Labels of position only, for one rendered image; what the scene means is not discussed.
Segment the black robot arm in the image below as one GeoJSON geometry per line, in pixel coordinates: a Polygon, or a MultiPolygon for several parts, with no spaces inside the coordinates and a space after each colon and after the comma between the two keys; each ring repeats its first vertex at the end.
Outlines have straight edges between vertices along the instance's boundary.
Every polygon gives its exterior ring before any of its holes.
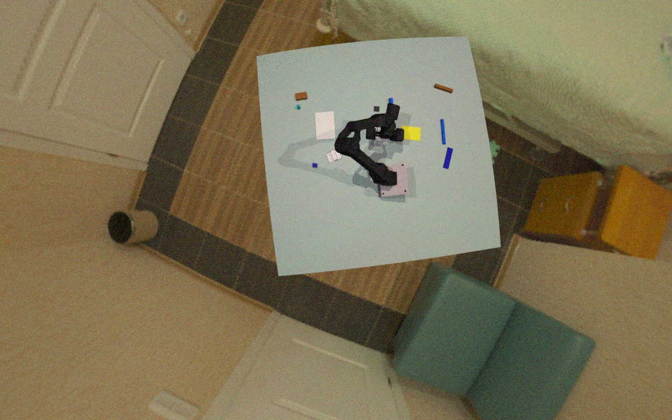
{"type": "Polygon", "coordinates": [[[397,185],[397,171],[390,171],[389,166],[384,163],[377,163],[370,159],[362,150],[360,150],[359,141],[361,140],[361,130],[368,130],[372,127],[382,127],[384,135],[391,136],[395,131],[395,120],[398,120],[400,107],[389,103],[385,114],[374,114],[370,118],[358,121],[347,122],[346,128],[339,133],[334,142],[334,150],[342,155],[348,155],[358,164],[369,171],[369,175],[376,184],[385,184],[385,186],[397,185]],[[354,131],[354,135],[351,135],[354,131]]]}

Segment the orange-brown rectangular bar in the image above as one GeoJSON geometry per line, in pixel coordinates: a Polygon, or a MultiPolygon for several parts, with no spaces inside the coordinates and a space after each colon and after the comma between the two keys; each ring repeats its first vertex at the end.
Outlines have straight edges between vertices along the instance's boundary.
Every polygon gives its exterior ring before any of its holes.
{"type": "Polygon", "coordinates": [[[442,85],[438,85],[438,83],[435,85],[434,88],[441,89],[442,91],[449,92],[449,93],[453,92],[453,89],[451,89],[449,87],[442,86],[442,85]]]}

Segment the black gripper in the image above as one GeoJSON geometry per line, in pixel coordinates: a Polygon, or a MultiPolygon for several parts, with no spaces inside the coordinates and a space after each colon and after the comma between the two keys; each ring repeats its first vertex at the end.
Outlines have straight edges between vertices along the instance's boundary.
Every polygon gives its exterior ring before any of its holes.
{"type": "Polygon", "coordinates": [[[390,139],[390,141],[402,142],[404,140],[403,128],[396,128],[391,136],[384,135],[382,127],[380,131],[376,131],[375,127],[366,130],[366,140],[375,140],[375,137],[390,139]]]}

